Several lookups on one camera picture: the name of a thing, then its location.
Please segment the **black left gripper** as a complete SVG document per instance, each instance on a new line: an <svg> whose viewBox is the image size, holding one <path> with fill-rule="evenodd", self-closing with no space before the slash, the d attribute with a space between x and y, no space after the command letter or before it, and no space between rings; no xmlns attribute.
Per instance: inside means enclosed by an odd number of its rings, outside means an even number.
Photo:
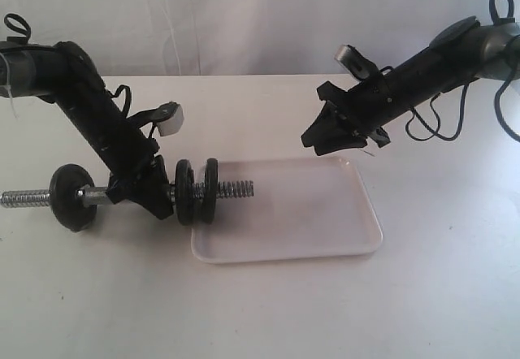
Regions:
<svg viewBox="0 0 520 359"><path fill-rule="evenodd" d="M166 168L158 151L159 147L106 147L106 166L110 170L106 196L111 203L131 201L160 220L173 215Z"/></svg>

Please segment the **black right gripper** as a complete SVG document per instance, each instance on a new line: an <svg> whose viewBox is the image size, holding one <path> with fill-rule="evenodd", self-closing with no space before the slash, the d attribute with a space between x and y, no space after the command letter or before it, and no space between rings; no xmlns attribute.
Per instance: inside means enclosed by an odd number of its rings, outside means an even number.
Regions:
<svg viewBox="0 0 520 359"><path fill-rule="evenodd" d="M325 104L301 135L304 147L314 147L315 153L323 156L364 148L368 139L380 148L390 143L390 137L383 129L389 98L383 74L372 76L347 91L327 81L317 92Z"/></svg>

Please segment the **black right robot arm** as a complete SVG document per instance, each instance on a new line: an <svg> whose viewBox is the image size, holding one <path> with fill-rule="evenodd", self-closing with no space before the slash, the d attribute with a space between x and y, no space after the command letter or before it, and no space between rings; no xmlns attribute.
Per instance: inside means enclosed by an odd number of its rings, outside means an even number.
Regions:
<svg viewBox="0 0 520 359"><path fill-rule="evenodd" d="M519 24L513 18L482 25L474 16L438 34L396 67L379 68L355 47L343 45L336 60L358 81L343 90L330 81L317 88L323 108L302 133L317 155L390 141L384 126L437 94L478 79L519 77Z"/></svg>

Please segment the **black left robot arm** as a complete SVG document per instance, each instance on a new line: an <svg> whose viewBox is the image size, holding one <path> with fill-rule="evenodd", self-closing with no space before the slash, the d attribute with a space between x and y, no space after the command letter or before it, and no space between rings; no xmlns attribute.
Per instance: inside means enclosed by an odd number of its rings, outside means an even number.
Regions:
<svg viewBox="0 0 520 359"><path fill-rule="evenodd" d="M173 214L159 145L141 129L150 123L162 136L178 132L184 120L179 104L129 115L77 44L23 45L13 38L1 44L1 95L57 104L110 170L106 195L112 203L133 201L159 219Z"/></svg>

